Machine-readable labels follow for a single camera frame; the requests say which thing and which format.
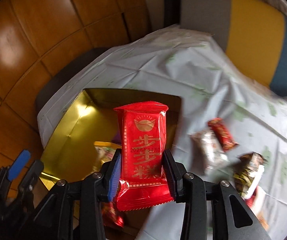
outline white tablecloth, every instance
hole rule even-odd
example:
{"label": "white tablecloth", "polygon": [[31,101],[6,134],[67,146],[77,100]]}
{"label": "white tablecloth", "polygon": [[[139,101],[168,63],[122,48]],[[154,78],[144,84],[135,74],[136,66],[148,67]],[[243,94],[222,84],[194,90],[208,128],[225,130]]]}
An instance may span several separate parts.
{"label": "white tablecloth", "polygon": [[[260,181],[267,196],[263,215],[272,240],[287,235],[287,99],[243,76],[211,36],[171,26],[120,47],[114,47],[67,82],[38,114],[45,147],[66,109],[83,88],[129,88],[182,97],[182,116],[173,154],[188,171],[198,173],[198,159],[189,134],[222,117],[240,146],[228,152],[233,163],[247,152],[269,163]],[[216,171],[204,180],[230,179],[231,170]],[[137,239],[180,238],[184,204],[152,209]],[[211,218],[208,235],[212,239]]]}

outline small red snack package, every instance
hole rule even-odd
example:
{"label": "small red snack package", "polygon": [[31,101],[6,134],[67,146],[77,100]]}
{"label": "small red snack package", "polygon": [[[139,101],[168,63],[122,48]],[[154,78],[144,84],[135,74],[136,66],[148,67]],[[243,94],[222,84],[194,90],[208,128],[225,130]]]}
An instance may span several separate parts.
{"label": "small red snack package", "polygon": [[214,118],[208,122],[208,126],[214,131],[218,141],[222,146],[222,150],[224,152],[231,150],[237,144],[231,134],[229,133],[228,129],[224,125],[222,118]]}
{"label": "small red snack package", "polygon": [[101,213],[103,224],[107,227],[122,227],[124,226],[123,214],[118,211],[114,202],[101,203]]}
{"label": "small red snack package", "polygon": [[147,208],[173,200],[162,171],[166,105],[148,101],[114,109],[118,113],[122,165],[117,208]]}

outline silver screw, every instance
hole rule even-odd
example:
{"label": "silver screw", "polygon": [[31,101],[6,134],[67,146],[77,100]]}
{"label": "silver screw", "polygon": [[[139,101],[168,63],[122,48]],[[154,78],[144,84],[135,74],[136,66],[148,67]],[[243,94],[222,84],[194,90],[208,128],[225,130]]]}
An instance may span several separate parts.
{"label": "silver screw", "polygon": [[187,173],[184,174],[184,177],[186,179],[193,179],[195,176],[193,175],[193,173],[187,172]]}
{"label": "silver screw", "polygon": [[102,176],[102,174],[101,174],[100,172],[94,172],[94,173],[92,174],[92,177],[94,177],[95,179],[100,179],[101,176]]}
{"label": "silver screw", "polygon": [[222,180],[222,181],[220,182],[220,184],[221,184],[222,186],[224,186],[224,187],[229,187],[229,185],[230,185],[229,181],[227,181],[227,180]]}
{"label": "silver screw", "polygon": [[64,179],[60,179],[60,180],[57,181],[57,185],[60,186],[60,187],[64,186],[65,184],[66,184],[66,181]]}

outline gold ingot illustration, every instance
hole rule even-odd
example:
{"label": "gold ingot illustration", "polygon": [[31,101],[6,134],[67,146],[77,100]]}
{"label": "gold ingot illustration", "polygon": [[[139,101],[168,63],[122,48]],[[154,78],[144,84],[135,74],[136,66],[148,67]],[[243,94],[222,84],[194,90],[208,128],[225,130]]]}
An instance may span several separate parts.
{"label": "gold ingot illustration", "polygon": [[153,129],[155,125],[156,119],[149,121],[149,120],[134,120],[134,123],[136,124],[136,127],[138,128],[139,131],[142,132],[149,132]]}

